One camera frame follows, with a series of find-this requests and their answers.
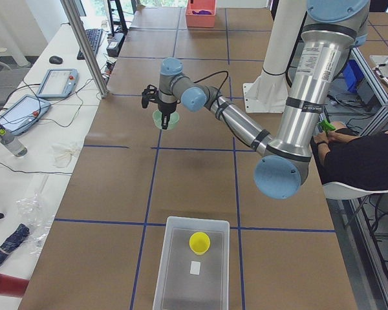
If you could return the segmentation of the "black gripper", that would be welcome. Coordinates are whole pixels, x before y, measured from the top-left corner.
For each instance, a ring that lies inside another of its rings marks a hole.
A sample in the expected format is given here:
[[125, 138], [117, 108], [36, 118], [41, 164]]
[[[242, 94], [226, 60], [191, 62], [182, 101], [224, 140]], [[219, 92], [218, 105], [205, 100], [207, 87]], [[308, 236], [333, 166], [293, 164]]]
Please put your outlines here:
[[158, 104], [158, 109], [161, 111], [161, 128], [167, 129], [169, 126], [170, 115], [177, 109], [177, 102], [166, 103], [161, 101]]

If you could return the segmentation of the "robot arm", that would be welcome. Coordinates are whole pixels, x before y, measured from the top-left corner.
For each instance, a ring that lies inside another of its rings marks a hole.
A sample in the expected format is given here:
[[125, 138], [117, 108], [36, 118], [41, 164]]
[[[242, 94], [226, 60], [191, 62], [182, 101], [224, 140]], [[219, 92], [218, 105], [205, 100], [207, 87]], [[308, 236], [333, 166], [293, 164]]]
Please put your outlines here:
[[221, 95], [215, 87], [193, 82], [182, 63], [169, 57], [160, 69], [159, 88], [146, 91], [144, 103], [155, 102], [166, 129], [178, 104], [196, 112], [208, 109], [233, 135], [261, 155], [254, 171], [259, 190], [275, 199], [293, 196], [308, 176], [312, 133], [323, 111], [334, 76], [345, 57], [366, 39], [368, 1], [303, 1], [306, 19], [297, 28], [304, 48], [280, 127], [275, 136]]

